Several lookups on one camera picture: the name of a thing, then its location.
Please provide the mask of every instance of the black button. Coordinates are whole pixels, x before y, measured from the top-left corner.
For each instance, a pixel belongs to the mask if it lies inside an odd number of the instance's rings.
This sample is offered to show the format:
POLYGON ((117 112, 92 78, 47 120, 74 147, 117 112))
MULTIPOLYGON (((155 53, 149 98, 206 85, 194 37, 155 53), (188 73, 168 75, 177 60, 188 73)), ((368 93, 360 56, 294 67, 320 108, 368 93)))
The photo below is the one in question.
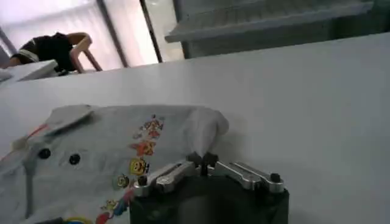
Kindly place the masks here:
POLYGON ((69 163, 72 165, 76 165, 80 162, 80 155, 79 154, 73 154, 71 157, 69 157, 69 163))
POLYGON ((38 157, 41 159, 47 159, 50 157, 50 155, 51 155, 51 152, 47 148, 41 149, 38 153, 38 157))

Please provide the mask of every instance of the folded shirt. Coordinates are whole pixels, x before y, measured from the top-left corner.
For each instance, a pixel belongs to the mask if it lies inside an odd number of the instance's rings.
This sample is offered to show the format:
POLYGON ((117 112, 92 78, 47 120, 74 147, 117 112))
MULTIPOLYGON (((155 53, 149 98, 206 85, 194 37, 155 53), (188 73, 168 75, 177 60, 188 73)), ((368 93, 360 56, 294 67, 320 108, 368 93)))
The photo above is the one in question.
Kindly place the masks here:
POLYGON ((204 107, 73 105, 14 144, 0 162, 1 223, 57 217, 129 223, 118 202, 137 176, 196 152, 203 156, 229 129, 204 107))

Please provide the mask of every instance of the desk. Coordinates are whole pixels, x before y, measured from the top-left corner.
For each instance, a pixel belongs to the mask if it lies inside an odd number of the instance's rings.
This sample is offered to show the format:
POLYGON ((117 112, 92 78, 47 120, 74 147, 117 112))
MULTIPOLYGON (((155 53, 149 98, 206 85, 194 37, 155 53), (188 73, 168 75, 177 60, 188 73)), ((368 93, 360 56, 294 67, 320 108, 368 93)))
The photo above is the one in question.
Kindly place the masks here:
POLYGON ((0 88, 19 81, 52 77, 56 74, 54 68, 57 65, 55 60, 49 60, 9 67, 7 70, 12 73, 13 77, 4 82, 0 82, 0 88))
POLYGON ((281 174, 290 223, 389 223, 390 33, 19 82, 0 94, 1 156, 55 107, 205 105, 215 151, 281 174))

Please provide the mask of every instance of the chair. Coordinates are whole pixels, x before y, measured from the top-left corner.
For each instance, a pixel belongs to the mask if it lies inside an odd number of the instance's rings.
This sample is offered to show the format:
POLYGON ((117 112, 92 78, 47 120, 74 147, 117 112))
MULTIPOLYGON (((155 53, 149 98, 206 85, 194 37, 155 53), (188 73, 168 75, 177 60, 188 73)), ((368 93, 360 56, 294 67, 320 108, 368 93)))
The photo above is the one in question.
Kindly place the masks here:
POLYGON ((73 45, 73 49, 69 53, 71 61, 73 63, 74 68, 76 68, 79 73, 85 73, 85 70, 79 60, 79 55, 81 52, 84 52, 85 56, 87 56, 88 60, 91 62, 91 64, 97 71, 102 71, 102 68, 97 63, 97 61, 89 50, 89 47, 92 43, 92 39, 87 33, 70 33, 67 35, 67 37, 69 39, 69 42, 73 45))

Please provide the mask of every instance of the black knob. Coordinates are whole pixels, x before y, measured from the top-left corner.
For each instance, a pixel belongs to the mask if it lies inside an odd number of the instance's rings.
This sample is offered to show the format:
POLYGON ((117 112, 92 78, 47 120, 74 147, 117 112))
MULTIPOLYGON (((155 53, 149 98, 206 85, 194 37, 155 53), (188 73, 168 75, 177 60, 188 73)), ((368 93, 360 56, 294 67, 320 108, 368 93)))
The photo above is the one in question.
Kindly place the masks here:
POLYGON ((72 165, 76 165, 80 162, 80 155, 79 154, 73 154, 71 157, 69 157, 69 163, 72 165))
POLYGON ((280 183, 281 182, 280 175, 277 173, 272 173, 271 174, 271 181, 274 183, 280 183))
POLYGON ((47 159, 49 158, 51 155, 51 152, 49 149, 45 148, 45 149, 41 149, 38 153, 38 157, 41 158, 41 159, 47 159))
POLYGON ((147 176, 139 176, 137 181, 140 186, 145 186, 147 185, 147 176))

